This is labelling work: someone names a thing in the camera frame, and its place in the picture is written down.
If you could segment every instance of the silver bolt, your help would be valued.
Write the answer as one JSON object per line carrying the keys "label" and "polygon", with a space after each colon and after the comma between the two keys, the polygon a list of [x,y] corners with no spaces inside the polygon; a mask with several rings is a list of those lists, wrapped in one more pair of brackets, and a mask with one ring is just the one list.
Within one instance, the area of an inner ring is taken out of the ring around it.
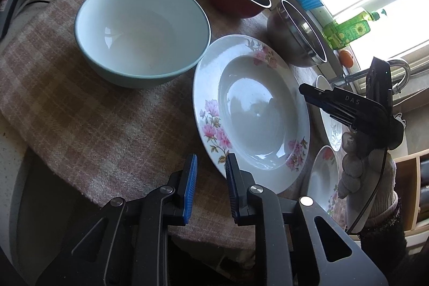
{"label": "silver bolt", "polygon": [[260,194],[264,191],[264,189],[260,185],[253,185],[250,187],[250,191],[255,194]]}
{"label": "silver bolt", "polygon": [[172,191],[173,191],[173,188],[170,187],[169,185],[163,185],[160,188],[160,192],[163,193],[163,194],[170,194]]}
{"label": "silver bolt", "polygon": [[300,198],[299,201],[304,206],[312,206],[312,204],[313,204],[313,199],[311,197],[309,197],[309,196],[303,196],[302,198]]}
{"label": "silver bolt", "polygon": [[110,201],[111,206],[121,206],[124,203],[123,198],[113,198]]}

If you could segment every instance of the small floral dish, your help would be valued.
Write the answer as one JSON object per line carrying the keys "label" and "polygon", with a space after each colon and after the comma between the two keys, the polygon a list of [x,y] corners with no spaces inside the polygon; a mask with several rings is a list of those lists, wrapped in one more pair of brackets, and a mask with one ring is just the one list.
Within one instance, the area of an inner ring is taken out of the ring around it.
{"label": "small floral dish", "polygon": [[199,135],[225,177],[226,156],[273,192],[287,189],[307,158],[310,122],[293,73],[270,47],[245,35],[213,42],[194,77]]}
{"label": "small floral dish", "polygon": [[[322,75],[317,77],[314,86],[320,90],[332,90],[331,85]],[[328,113],[324,112],[319,107],[312,106],[312,112],[320,136],[325,142],[331,145],[334,151],[339,151],[342,142],[343,125],[332,119]]]}
{"label": "small floral dish", "polygon": [[303,194],[316,200],[320,207],[332,216],[337,200],[337,189],[337,160],[332,148],[324,146],[316,155],[307,191]]}

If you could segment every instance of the checkered cloth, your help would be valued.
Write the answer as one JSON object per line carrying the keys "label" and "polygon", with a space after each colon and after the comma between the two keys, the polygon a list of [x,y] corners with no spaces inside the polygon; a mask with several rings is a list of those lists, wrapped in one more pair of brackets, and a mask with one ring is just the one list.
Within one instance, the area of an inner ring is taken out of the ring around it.
{"label": "checkered cloth", "polygon": [[[231,218],[225,179],[199,138],[192,107],[194,70],[152,90],[131,90],[100,78],[85,62],[73,35],[84,0],[56,0],[36,16],[0,57],[0,111],[55,174],[93,202],[132,200],[167,182],[186,154],[199,169],[190,224],[172,234],[224,247],[252,248],[253,227]],[[197,0],[212,39],[246,34],[267,42],[267,19],[235,20],[209,0]],[[312,69],[293,68],[299,83]],[[296,198],[320,148],[313,139],[305,169],[283,193]]]}

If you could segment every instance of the green bottle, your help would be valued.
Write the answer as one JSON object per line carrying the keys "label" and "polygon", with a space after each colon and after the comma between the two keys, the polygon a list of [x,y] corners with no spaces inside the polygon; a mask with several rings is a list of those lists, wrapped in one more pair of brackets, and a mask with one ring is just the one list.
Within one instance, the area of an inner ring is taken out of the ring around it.
{"label": "green bottle", "polygon": [[[386,15],[386,11],[382,9],[381,14]],[[368,21],[379,19],[377,11],[369,13],[363,8],[347,10],[323,27],[323,36],[332,49],[340,50],[371,30]]]}

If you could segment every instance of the faucet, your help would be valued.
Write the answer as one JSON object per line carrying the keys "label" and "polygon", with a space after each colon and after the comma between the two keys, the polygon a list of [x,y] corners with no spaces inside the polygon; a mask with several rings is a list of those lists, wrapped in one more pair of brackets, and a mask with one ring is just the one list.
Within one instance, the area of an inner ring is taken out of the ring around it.
{"label": "faucet", "polygon": [[[407,85],[408,81],[410,80],[411,69],[407,61],[404,60],[403,58],[396,58],[394,60],[389,60],[388,63],[391,67],[403,67],[405,69],[405,76],[401,79],[399,83],[396,83],[392,87],[392,94],[396,95],[401,92],[401,90],[404,88],[405,85]],[[366,77],[368,72],[369,72],[369,68],[365,70],[360,70],[359,72],[353,73],[351,75],[345,75],[345,74],[339,75],[338,77],[335,77],[329,80],[328,82],[329,84],[332,84],[334,87],[340,88],[340,87],[344,87],[348,83],[351,83],[355,80]]]}

